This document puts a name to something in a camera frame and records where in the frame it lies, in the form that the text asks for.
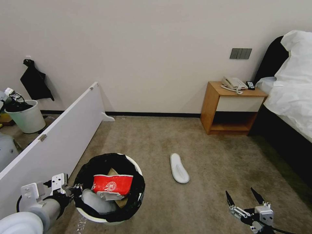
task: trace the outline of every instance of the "white telephone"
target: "white telephone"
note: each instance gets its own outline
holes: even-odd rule
[[[221,83],[222,88],[236,92],[237,94],[242,94],[240,90],[248,89],[247,85],[244,84],[240,79],[235,77],[223,77]]]

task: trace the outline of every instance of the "nightstand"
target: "nightstand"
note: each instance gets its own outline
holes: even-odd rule
[[[207,134],[248,135],[267,94],[260,89],[243,94],[221,88],[221,82],[209,82],[202,105],[201,122]]]

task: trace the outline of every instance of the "trash can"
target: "trash can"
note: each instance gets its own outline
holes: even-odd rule
[[[8,112],[10,117],[14,120],[17,126],[24,133],[35,133],[45,127],[45,120],[38,108],[38,102],[36,100],[25,100],[27,104],[33,105],[33,107],[18,111],[18,112]]]
[[[144,196],[145,182],[138,164],[124,154],[109,153],[90,159],[78,172],[74,184],[82,184],[82,189],[91,189],[94,175],[107,175],[113,168],[118,174],[132,175],[133,180],[128,201],[123,208],[116,211],[100,214],[87,204],[80,197],[74,197],[74,202],[78,212],[85,218],[104,224],[119,224],[130,219],[140,208]]]

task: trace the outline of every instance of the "black bag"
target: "black bag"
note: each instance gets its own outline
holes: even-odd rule
[[[20,81],[26,88],[29,96],[33,100],[51,98],[54,101],[51,91],[45,84],[46,75],[35,68],[35,62],[25,59],[24,64],[28,67],[22,75]]]
[[[128,194],[128,201],[123,208],[106,214],[99,214],[96,210],[85,204],[81,197],[74,197],[76,208],[81,208],[84,212],[94,218],[105,219],[107,222],[120,222],[130,219],[140,208],[143,200],[145,182],[135,166],[126,158],[125,155],[109,153],[96,156],[84,164],[74,185],[83,184],[83,189],[91,189],[93,185],[93,176],[98,174],[107,175],[111,168],[114,168],[118,174],[133,175],[133,180]]]

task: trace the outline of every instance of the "black baseboard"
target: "black baseboard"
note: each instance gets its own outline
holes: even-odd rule
[[[63,110],[41,110],[42,114],[62,114]],[[183,117],[183,118],[200,118],[201,114],[197,113],[158,113],[158,112],[118,112],[106,111],[107,115],[113,116],[153,116],[153,117]]]
[[[62,114],[64,110],[40,110],[41,114]]]

